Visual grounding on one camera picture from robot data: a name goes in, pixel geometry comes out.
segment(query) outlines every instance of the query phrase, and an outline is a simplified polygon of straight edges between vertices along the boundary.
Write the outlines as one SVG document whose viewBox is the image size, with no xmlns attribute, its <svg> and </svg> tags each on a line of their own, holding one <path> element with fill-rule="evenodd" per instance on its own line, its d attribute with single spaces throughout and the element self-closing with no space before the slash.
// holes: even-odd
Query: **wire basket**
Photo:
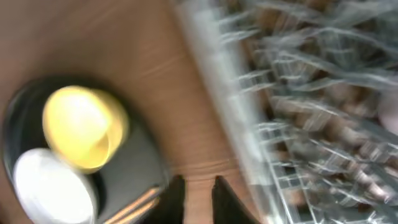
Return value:
<svg viewBox="0 0 398 224">
<path fill-rule="evenodd" d="M 398 223 L 398 1 L 177 4 L 262 222 Z"/>
</svg>

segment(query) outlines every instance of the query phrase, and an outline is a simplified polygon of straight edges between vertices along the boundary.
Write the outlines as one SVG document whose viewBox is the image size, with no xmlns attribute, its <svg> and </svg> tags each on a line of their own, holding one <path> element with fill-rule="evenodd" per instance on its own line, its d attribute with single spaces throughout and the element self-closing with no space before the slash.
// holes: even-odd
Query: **wooden floor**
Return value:
<svg viewBox="0 0 398 224">
<path fill-rule="evenodd" d="M 0 2 L 0 110 L 24 82 L 84 72 L 119 88 L 144 114 L 173 169 L 188 179 L 185 223 L 211 221 L 224 175 L 252 209 L 197 68 L 164 0 Z M 1 223 L 30 223 L 0 168 Z"/>
</svg>

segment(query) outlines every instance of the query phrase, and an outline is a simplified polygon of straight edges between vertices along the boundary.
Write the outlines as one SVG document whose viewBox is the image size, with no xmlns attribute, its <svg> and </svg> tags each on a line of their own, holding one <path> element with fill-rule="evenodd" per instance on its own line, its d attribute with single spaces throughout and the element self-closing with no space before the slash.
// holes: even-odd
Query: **yellow cup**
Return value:
<svg viewBox="0 0 398 224">
<path fill-rule="evenodd" d="M 126 139 L 127 113 L 101 90 L 67 86 L 51 94 L 43 111 L 49 146 L 83 172 L 105 165 Z"/>
</svg>

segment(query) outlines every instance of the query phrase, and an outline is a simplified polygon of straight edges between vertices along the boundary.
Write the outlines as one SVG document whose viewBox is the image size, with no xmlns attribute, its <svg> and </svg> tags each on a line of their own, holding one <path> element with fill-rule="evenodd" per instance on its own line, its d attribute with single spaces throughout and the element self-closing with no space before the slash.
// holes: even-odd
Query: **wooden table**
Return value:
<svg viewBox="0 0 398 224">
<path fill-rule="evenodd" d="M 167 1 L 1 1 L 2 116 L 23 83 L 60 73 L 100 76 L 142 112 L 173 170 L 188 180 L 185 223 L 212 223 L 216 174 L 254 210 Z M 0 184 L 0 222 L 30 223 L 2 167 Z"/>
</svg>

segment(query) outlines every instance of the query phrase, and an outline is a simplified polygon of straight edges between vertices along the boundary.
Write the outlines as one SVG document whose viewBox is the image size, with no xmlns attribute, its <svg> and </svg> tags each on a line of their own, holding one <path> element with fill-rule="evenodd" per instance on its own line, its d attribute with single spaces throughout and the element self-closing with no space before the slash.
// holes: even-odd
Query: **metal rack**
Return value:
<svg viewBox="0 0 398 224">
<path fill-rule="evenodd" d="M 309 7 L 313 1 L 237 0 L 242 8 L 233 12 L 225 2 L 186 0 L 178 2 L 176 9 L 251 186 L 261 221 L 269 224 L 398 222 L 395 206 L 369 199 L 359 193 L 360 187 L 355 184 L 346 188 L 345 183 L 322 175 L 340 172 L 333 165 L 350 161 L 359 164 L 361 171 L 377 172 L 383 183 L 395 191 L 398 189 L 395 178 L 380 169 L 377 160 L 396 156 L 398 138 L 374 122 L 341 110 L 335 101 L 314 97 L 314 92 L 340 84 L 366 87 L 375 92 L 398 86 L 391 69 L 398 57 L 398 35 L 391 32 L 391 25 L 398 20 L 394 15 L 398 2 L 334 2 L 330 3 L 331 10 L 327 13 Z M 264 35 L 264 29 L 252 21 L 259 8 L 278 9 L 288 15 L 277 20 L 279 25 Z M 369 20 L 380 27 L 376 32 L 357 29 L 358 24 Z M 300 27 L 300 23 L 312 25 Z M 252 37 L 255 39 L 246 47 L 255 58 L 255 67 L 248 63 L 247 49 L 241 44 L 242 40 Z M 307 42 L 317 46 L 314 50 L 317 53 L 301 50 Z M 378 51 L 382 56 L 368 59 Z M 313 81 L 317 71 L 328 75 Z M 268 117 L 259 95 L 265 92 L 274 112 L 283 102 L 290 103 L 295 110 L 311 111 L 304 130 L 295 128 L 284 116 Z M 309 131 L 324 127 L 332 116 L 349 122 L 350 130 L 359 138 L 368 139 L 371 146 L 388 142 L 383 145 L 387 153 L 377 158 L 358 159 L 333 144 L 308 136 Z M 292 156 L 286 161 L 277 155 L 280 143 L 287 146 Z M 324 163 L 305 163 L 294 156 L 309 145 L 327 152 Z M 321 202 L 315 203 L 314 188 Z M 324 188 L 338 192 L 339 203 L 331 194 L 319 192 Z M 303 190 L 304 207 L 289 203 L 288 192 L 296 189 Z M 370 203 L 375 209 L 358 212 L 356 207 L 343 207 L 343 204 L 357 202 Z"/>
</svg>

